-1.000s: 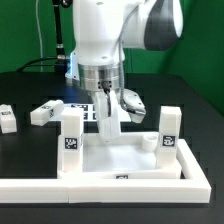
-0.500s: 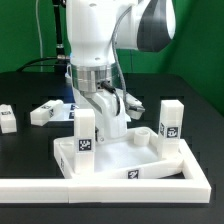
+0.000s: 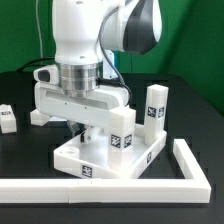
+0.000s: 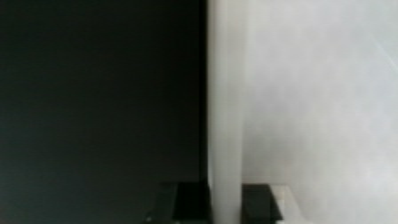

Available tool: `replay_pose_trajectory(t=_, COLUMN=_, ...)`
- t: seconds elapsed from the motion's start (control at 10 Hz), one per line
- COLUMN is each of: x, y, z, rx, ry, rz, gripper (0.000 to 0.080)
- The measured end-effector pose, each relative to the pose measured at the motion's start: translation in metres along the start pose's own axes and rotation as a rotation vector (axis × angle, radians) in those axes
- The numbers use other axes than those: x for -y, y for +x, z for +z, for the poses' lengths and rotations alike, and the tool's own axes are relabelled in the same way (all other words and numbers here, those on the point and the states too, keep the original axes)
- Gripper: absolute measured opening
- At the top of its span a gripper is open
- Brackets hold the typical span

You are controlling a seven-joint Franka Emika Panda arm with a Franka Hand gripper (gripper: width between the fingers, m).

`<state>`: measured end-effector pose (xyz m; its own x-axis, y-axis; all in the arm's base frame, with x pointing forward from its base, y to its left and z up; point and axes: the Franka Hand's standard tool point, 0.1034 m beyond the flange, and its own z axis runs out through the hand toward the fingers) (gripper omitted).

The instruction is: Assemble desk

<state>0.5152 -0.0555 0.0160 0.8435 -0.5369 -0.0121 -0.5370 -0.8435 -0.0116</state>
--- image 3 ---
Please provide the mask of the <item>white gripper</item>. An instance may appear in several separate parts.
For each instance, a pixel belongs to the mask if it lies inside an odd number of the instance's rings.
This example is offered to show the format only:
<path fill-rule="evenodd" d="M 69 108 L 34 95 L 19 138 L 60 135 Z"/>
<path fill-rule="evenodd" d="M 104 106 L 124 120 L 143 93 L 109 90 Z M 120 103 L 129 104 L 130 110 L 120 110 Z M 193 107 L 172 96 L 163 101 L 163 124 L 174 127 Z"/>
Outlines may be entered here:
<path fill-rule="evenodd" d="M 108 128 L 111 123 L 111 110 L 124 107 L 127 102 L 128 92 L 121 87 L 101 85 L 89 91 L 86 97 L 72 97 L 56 85 L 43 82 L 35 85 L 35 104 L 38 111 L 68 120 L 67 125 L 73 137 L 80 133 L 78 123 L 90 125 L 84 131 L 84 143 L 89 143 L 97 135 L 96 127 Z"/>

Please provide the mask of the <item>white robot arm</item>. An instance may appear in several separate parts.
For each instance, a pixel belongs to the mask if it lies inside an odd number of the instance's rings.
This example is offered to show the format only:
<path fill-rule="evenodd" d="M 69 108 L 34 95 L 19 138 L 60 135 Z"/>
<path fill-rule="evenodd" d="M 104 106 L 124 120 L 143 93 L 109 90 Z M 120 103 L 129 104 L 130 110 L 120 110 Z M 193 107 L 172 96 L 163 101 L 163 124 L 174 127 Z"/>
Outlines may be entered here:
<path fill-rule="evenodd" d="M 102 128 L 109 144 L 132 144 L 136 112 L 123 80 L 102 79 L 106 52 L 145 54 L 159 42 L 159 0 L 53 0 L 55 64 L 34 72 L 39 112 Z"/>

